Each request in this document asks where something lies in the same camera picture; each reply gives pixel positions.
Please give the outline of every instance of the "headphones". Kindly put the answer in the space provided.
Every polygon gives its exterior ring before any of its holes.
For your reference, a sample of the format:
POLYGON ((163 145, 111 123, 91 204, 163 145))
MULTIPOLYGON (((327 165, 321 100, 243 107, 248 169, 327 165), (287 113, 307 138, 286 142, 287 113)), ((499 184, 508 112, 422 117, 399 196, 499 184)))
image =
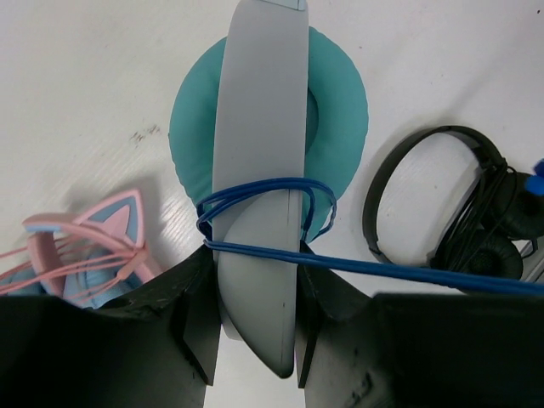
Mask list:
POLYGON ((402 159, 417 144, 436 133, 461 140, 476 156, 481 174, 446 230, 430 266, 472 275, 520 279, 523 259, 512 241, 532 241, 536 250, 536 239, 544 236, 544 197, 527 191, 524 186, 530 175, 509 167, 495 145, 470 127, 421 130, 402 140, 389 153, 372 180, 363 210, 363 234, 369 249, 380 262, 392 263, 377 244, 377 212, 383 192, 402 159))

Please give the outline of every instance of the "cable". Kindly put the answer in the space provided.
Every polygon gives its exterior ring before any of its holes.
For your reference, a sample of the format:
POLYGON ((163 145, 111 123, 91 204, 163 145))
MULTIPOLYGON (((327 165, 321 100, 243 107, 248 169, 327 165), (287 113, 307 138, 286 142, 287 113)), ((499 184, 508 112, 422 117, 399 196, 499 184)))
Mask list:
MULTIPOLYGON (((492 183, 490 190, 493 190, 495 183, 492 183)), ((544 286, 495 278, 489 276, 464 275, 457 272, 449 272, 437 269, 423 269, 410 266, 400 266, 394 264, 369 263, 363 261, 354 261, 349 259, 324 257, 321 255, 289 252, 272 248, 263 248, 260 246, 241 245, 229 242, 213 241, 210 222, 226 209, 234 206, 236 203, 248 198, 263 194, 273 190, 300 190, 310 198, 308 215, 303 223, 302 237, 305 240, 308 230, 312 223, 312 217, 315 212, 315 193, 314 190, 320 190, 325 193, 331 201, 332 211, 328 225, 320 231, 318 236, 329 231, 334 223, 337 212, 337 200, 332 190, 325 184, 308 178, 272 178, 258 181, 250 184, 243 184, 222 190, 210 195, 207 199, 197 204, 198 221, 197 228, 205 235, 204 243, 214 251, 232 252, 252 257, 275 259, 291 264, 302 264, 326 269, 339 269, 347 272, 385 276, 395 279, 416 281, 423 283, 432 283, 435 285, 448 286, 464 291, 489 292, 501 294, 517 295, 544 295, 544 286)), ((473 199, 482 201, 483 207, 489 205, 488 196, 482 194, 485 191, 485 185, 482 184, 482 190, 474 194, 473 199)), ((474 214, 470 209, 465 208, 458 216, 455 226, 451 228, 452 233, 455 230, 469 231, 468 226, 479 219, 479 212, 474 214)))

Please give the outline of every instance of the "blue cable loop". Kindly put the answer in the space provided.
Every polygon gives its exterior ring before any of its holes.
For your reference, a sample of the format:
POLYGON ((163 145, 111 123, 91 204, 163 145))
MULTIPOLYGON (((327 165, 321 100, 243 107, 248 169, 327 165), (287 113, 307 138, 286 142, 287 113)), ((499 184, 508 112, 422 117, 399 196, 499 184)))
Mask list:
POLYGON ((243 184, 230 189, 222 190, 210 195, 196 206, 198 213, 197 228, 205 235, 204 243, 214 251, 238 253, 258 258, 275 259, 291 264, 302 264, 325 269, 339 269, 347 272, 385 276, 395 279, 432 283, 435 285, 454 287, 465 291, 489 292, 515 295, 544 295, 544 286, 494 278, 489 276, 465 275, 436 269, 424 269, 412 266, 400 266, 395 264, 370 263, 354 261, 342 258, 324 257, 311 253, 289 252, 279 249, 264 248, 260 246, 241 245, 229 242, 212 240, 212 229, 209 222, 222 211, 253 196, 273 190, 300 190, 310 197, 308 216, 303 223, 303 240, 305 240, 312 217, 315 212, 315 195, 313 189, 326 193, 331 200, 332 211, 328 225, 317 236, 329 231, 334 223, 337 212, 337 201, 332 190, 325 184, 308 178, 272 178, 249 184, 243 184))

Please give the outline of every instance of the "cat ear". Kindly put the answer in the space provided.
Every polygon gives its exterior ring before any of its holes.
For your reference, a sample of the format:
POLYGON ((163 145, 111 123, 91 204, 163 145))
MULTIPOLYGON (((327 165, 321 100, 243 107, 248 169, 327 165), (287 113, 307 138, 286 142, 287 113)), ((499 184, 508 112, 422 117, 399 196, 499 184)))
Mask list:
POLYGON ((74 224, 102 230, 135 247, 143 247, 144 205, 138 190, 114 195, 74 219, 74 224))

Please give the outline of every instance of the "black ear cushion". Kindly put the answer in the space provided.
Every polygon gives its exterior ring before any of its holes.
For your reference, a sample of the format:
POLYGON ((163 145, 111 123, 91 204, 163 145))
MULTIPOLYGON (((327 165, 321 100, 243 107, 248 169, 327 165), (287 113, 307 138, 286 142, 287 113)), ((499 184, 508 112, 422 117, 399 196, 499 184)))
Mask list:
POLYGON ((483 229, 475 232, 465 254, 469 260, 458 272, 518 280, 524 271, 516 246, 506 236, 489 235, 483 229))
POLYGON ((492 229, 501 220, 496 232, 513 240, 534 240, 544 236, 544 197, 525 189, 527 173, 509 173, 499 186, 482 225, 492 229), (508 203, 513 202, 506 213, 508 203))

